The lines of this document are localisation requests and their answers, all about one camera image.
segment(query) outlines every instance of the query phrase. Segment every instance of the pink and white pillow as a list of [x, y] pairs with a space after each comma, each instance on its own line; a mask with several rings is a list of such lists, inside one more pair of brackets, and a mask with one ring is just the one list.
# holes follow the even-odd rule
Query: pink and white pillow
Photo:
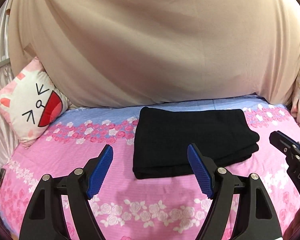
[[0, 90], [0, 113], [25, 148], [68, 109], [68, 104], [37, 57]]

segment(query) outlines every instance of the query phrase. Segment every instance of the folded clothing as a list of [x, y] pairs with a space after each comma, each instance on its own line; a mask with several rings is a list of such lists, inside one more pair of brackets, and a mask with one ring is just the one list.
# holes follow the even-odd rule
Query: folded clothing
[[143, 107], [132, 169], [137, 179], [193, 174], [187, 158], [191, 143], [217, 166], [228, 166], [250, 158], [259, 150], [259, 139], [240, 109], [171, 112]]

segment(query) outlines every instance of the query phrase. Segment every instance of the silver screw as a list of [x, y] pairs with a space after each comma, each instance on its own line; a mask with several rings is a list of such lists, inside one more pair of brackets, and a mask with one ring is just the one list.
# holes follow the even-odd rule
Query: silver screw
[[81, 168], [78, 168], [78, 169], [74, 170], [75, 175], [81, 175], [82, 173], [83, 173], [83, 169], [81, 169]]
[[259, 176], [258, 176], [258, 174], [252, 173], [251, 178], [254, 180], [257, 180], [257, 179], [259, 179]]
[[220, 167], [220, 168], [218, 168], [218, 172], [220, 174], [226, 174], [227, 170], [225, 168], [223, 168], [223, 167]]
[[50, 179], [50, 175], [49, 174], [46, 174], [46, 175], [42, 176], [42, 180], [44, 180], [44, 181], [47, 181], [49, 179]]

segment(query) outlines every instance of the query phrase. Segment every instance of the pink bed sheet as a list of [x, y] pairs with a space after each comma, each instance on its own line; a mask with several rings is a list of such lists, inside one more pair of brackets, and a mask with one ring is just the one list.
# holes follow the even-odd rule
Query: pink bed sheet
[[[262, 179], [277, 211], [284, 232], [300, 207], [300, 196], [288, 177], [285, 155], [269, 144], [269, 135], [280, 130], [300, 141], [300, 127], [283, 108], [246, 109], [250, 128], [260, 135], [259, 151], [243, 163], [229, 166], [233, 174], [257, 173]], [[137, 180], [132, 172], [135, 117], [122, 123], [92, 123], [78, 127], [57, 123], [28, 150], [19, 146], [9, 163], [0, 190], [0, 212], [11, 230], [20, 233], [26, 207], [42, 175], [68, 175], [99, 155], [106, 143], [113, 146], [114, 159], [90, 206], [109, 240], [190, 240], [195, 239], [210, 207], [210, 200], [200, 191], [194, 175], [175, 178]], [[238, 196], [223, 236], [230, 238], [234, 226]], [[63, 196], [68, 230], [72, 240], [78, 236], [67, 197]]]

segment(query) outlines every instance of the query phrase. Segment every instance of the orange ear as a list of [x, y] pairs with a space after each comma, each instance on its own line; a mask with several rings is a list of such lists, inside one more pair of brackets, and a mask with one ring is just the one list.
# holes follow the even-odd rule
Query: orange ear
[[0, 103], [6, 107], [10, 107], [10, 99], [8, 99], [8, 98], [1, 98]]
[[18, 75], [17, 75], [17, 78], [19, 80], [23, 79], [25, 77], [25, 74], [23, 74], [22, 72], [20, 72]]

